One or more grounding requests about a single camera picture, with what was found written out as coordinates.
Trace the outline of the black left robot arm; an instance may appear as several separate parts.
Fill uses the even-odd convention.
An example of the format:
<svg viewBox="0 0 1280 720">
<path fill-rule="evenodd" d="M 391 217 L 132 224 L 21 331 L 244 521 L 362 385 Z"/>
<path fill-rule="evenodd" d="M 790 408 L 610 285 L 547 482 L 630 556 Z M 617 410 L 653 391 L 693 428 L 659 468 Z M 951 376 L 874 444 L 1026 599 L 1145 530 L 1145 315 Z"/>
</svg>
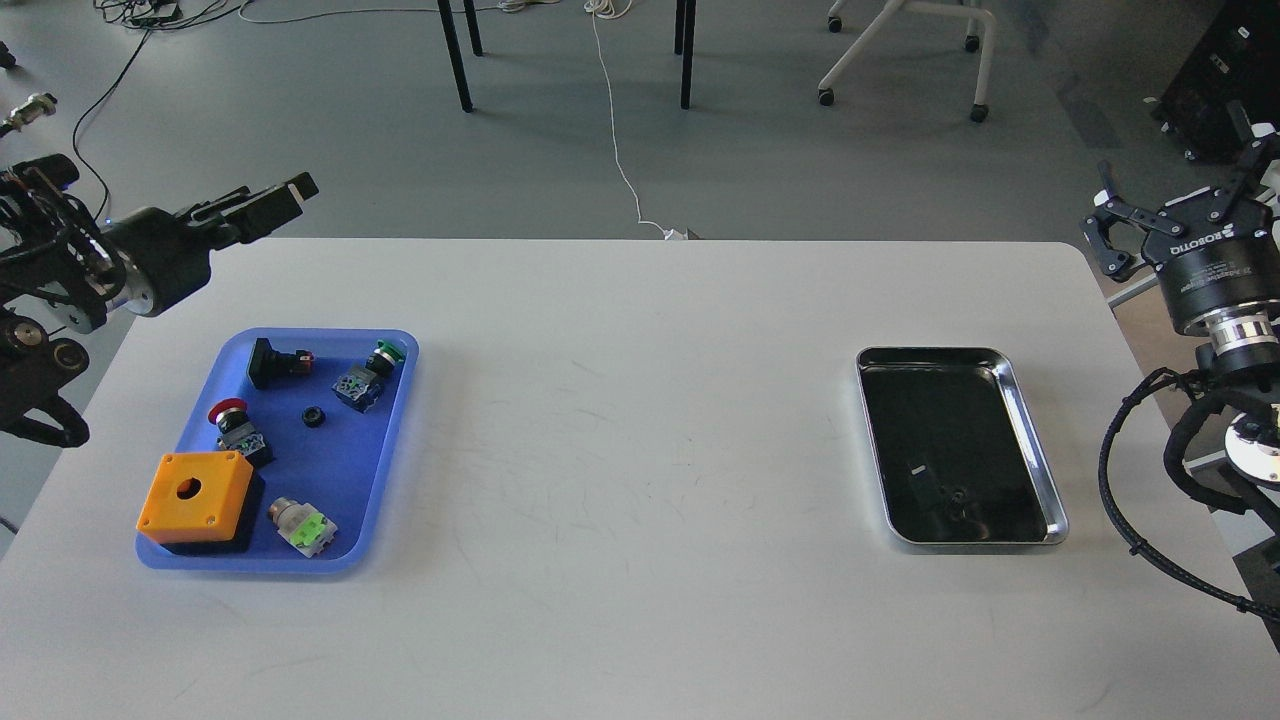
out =
<svg viewBox="0 0 1280 720">
<path fill-rule="evenodd" d="M 69 188 L 77 165 L 52 154 L 3 170 L 3 228 L 14 245 L 1 256 L 1 428 L 36 443 L 74 448 L 90 428 L 61 389 L 90 366 L 74 334 L 127 310 L 157 316 L 205 287 L 216 250 L 252 243 L 298 218 L 317 187 L 300 173 L 266 190 L 232 190 L 170 213 L 143 208 L 97 223 Z M 55 337 L 12 305 L 32 299 L 67 325 Z"/>
</svg>

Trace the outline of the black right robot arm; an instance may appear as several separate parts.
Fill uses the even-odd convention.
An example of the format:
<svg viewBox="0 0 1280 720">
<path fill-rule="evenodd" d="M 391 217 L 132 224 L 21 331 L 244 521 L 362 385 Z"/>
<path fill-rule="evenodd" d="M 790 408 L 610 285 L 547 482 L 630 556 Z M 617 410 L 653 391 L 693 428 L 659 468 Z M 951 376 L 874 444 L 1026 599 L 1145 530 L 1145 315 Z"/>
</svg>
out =
<svg viewBox="0 0 1280 720">
<path fill-rule="evenodd" d="M 1114 441 L 1130 413 L 1175 388 L 1189 405 L 1162 452 L 1170 480 L 1207 509 L 1254 514 L 1277 529 L 1277 195 L 1267 182 L 1277 128 L 1252 122 L 1238 101 L 1228 104 L 1228 114 L 1242 152 L 1222 186 L 1147 209 L 1124 200 L 1110 165 L 1100 164 L 1103 187 L 1079 224 L 1098 269 L 1124 283 L 1125 295 L 1158 287 L 1172 329 L 1202 345 L 1192 370 L 1160 368 L 1121 401 L 1103 434 L 1097 482 L 1103 510 L 1132 555 L 1239 612 L 1276 623 L 1276 606 L 1213 585 L 1160 552 L 1125 518 L 1108 478 Z M 1151 273 L 1137 283 L 1142 268 Z"/>
</svg>

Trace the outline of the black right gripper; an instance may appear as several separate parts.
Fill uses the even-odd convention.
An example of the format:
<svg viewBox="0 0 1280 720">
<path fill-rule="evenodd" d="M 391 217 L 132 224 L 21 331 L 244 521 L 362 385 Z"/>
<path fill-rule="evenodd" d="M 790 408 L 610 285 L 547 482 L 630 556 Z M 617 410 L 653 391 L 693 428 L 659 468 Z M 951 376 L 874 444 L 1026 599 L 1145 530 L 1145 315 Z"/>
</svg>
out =
<svg viewBox="0 0 1280 720">
<path fill-rule="evenodd" d="M 1142 266 L 1153 269 L 1171 325 L 1184 336 L 1207 336 L 1207 316 L 1231 307 L 1277 319 L 1275 213 L 1263 202 L 1240 200 L 1262 184 L 1277 159 L 1277 128 L 1270 122 L 1252 123 L 1240 100 L 1231 100 L 1226 109 L 1243 147 L 1212 202 L 1181 200 L 1160 211 L 1130 205 L 1119 195 L 1111 164 L 1101 160 L 1102 190 L 1082 220 L 1085 242 L 1107 278 L 1124 282 Z M 1210 217 L 1222 218 L 1213 222 Z M 1183 233 L 1156 232 L 1166 231 L 1166 218 Z M 1149 259 L 1142 251 L 1134 255 L 1112 246 L 1110 233 L 1117 224 L 1151 232 Z"/>
</svg>

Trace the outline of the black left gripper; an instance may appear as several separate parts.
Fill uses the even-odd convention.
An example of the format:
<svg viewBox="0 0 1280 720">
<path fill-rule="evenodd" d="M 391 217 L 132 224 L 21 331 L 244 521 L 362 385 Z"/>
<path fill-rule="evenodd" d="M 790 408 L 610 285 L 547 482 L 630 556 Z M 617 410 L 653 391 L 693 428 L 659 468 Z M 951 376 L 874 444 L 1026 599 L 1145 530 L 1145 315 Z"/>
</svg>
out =
<svg viewBox="0 0 1280 720">
<path fill-rule="evenodd" d="M 177 214 L 143 208 L 105 225 L 102 238 L 124 266 L 122 306 L 138 316 L 165 313 L 210 282 L 209 246 L 268 237 L 301 217 L 317 192 L 311 174 L 302 172 L 256 192 L 241 186 Z"/>
</svg>

